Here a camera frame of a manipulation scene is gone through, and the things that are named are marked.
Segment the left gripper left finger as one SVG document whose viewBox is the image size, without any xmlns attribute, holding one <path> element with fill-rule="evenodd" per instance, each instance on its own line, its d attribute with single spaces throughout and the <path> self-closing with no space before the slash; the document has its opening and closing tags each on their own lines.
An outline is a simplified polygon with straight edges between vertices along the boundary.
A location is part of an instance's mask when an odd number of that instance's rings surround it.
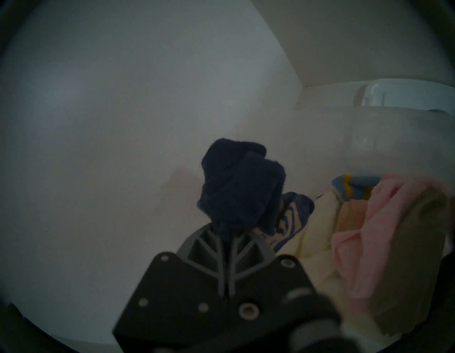
<svg viewBox="0 0 455 353">
<path fill-rule="evenodd" d="M 211 224 L 156 255 L 117 321 L 123 352 L 185 349 L 217 336 L 226 293 L 223 243 Z"/>
</svg>

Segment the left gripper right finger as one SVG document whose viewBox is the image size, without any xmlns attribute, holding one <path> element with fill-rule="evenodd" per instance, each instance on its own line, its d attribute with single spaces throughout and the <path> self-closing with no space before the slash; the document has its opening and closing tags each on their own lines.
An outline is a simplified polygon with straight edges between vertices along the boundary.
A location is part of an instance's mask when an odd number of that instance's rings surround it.
<svg viewBox="0 0 455 353">
<path fill-rule="evenodd" d="M 301 262 L 294 255 L 277 255 L 253 232 L 233 239 L 227 273 L 228 301 L 244 321 L 253 321 L 281 303 L 315 294 Z"/>
</svg>

